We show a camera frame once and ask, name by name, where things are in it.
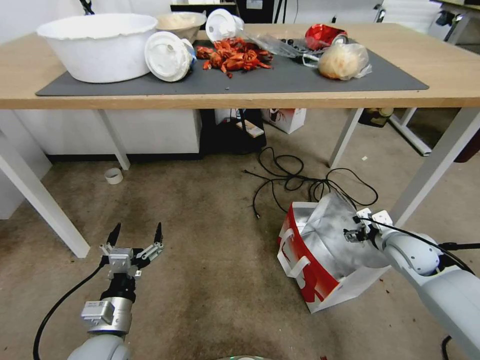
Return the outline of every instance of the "cardboard box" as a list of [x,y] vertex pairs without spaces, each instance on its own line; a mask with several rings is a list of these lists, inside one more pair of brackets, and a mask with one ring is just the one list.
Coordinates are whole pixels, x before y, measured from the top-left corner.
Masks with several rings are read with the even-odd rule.
[[306,108],[262,109],[263,120],[287,134],[293,133],[305,123]]

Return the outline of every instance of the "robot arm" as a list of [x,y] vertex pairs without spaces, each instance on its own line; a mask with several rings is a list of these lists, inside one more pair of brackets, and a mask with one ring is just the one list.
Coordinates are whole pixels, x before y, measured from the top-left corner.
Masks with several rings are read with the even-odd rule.
[[156,229],[153,244],[146,249],[115,247],[120,224],[110,233],[106,245],[100,245],[102,262],[110,265],[110,286],[98,301],[87,301],[81,318],[88,323],[91,337],[75,349],[68,360],[128,360],[130,351],[124,337],[132,323],[131,309],[135,302],[136,280],[163,251],[162,224]]
[[465,353],[480,359],[480,279],[457,265],[445,265],[430,237],[421,235],[431,244],[392,229],[385,210],[372,214],[365,208],[357,215],[362,226],[345,231],[347,241],[372,241]]

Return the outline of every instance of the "bread in plastic bag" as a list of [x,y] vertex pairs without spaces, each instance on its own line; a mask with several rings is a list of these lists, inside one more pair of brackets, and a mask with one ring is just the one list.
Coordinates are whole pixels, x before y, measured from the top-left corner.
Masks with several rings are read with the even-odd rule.
[[329,79],[350,80],[372,72],[365,46],[357,43],[334,44],[318,61],[318,71]]

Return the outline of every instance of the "bowl rim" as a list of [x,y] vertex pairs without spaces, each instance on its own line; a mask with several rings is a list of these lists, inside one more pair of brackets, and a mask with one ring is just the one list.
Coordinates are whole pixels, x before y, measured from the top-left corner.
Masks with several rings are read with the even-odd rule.
[[[118,31],[118,32],[115,32],[115,33],[110,33],[108,35],[99,35],[99,36],[88,35],[88,36],[79,37],[79,36],[65,36],[65,35],[61,35],[61,34],[59,34],[58,36],[51,36],[50,34],[46,33],[47,28],[49,28],[51,26],[54,26],[57,23],[66,22],[66,21],[68,21],[70,19],[74,19],[74,18],[84,19],[87,16],[88,17],[97,17],[97,18],[100,18],[100,17],[111,18],[111,17],[115,17],[115,16],[122,16],[122,17],[132,17],[133,16],[133,17],[136,17],[136,18],[149,19],[150,23],[146,24],[145,26],[132,29],[130,31]],[[157,24],[158,24],[158,20],[155,17],[150,16],[150,15],[127,13],[127,12],[111,12],[111,13],[102,13],[102,14],[94,14],[94,15],[78,15],[78,16],[64,17],[64,18],[54,20],[54,21],[50,21],[50,22],[47,22],[47,23],[44,23],[44,24],[40,25],[36,29],[36,33],[37,33],[38,36],[41,36],[43,38],[55,39],[55,40],[111,39],[111,38],[116,38],[118,36],[130,36],[130,35],[142,34],[142,33],[145,33],[147,31],[155,29]]]
[[156,28],[158,30],[165,30],[165,31],[174,31],[174,30],[186,30],[186,29],[191,29],[191,28],[199,28],[201,27],[203,24],[205,24],[207,22],[207,16],[203,13],[203,12],[195,12],[195,11],[172,11],[172,12],[169,12],[169,13],[163,13],[163,14],[160,14],[160,15],[157,15],[155,18],[157,19],[157,21],[160,20],[160,18],[166,18],[168,16],[171,16],[171,15],[181,15],[181,14],[188,14],[188,15],[195,15],[199,22],[196,22],[195,24],[193,24],[192,26],[189,26],[189,27],[159,27],[159,24],[157,22],[157,25],[156,25]]

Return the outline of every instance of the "clear plastic bag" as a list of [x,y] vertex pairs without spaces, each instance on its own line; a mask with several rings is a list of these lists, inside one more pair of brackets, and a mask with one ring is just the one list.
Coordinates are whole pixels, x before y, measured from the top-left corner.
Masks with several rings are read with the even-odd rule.
[[318,61],[318,71],[329,79],[350,80],[362,78],[372,72],[369,53],[358,43],[335,44]]
[[321,198],[300,235],[315,259],[337,280],[360,267],[383,268],[385,256],[370,243],[348,242],[344,229],[359,227],[353,220],[355,208],[337,191]]

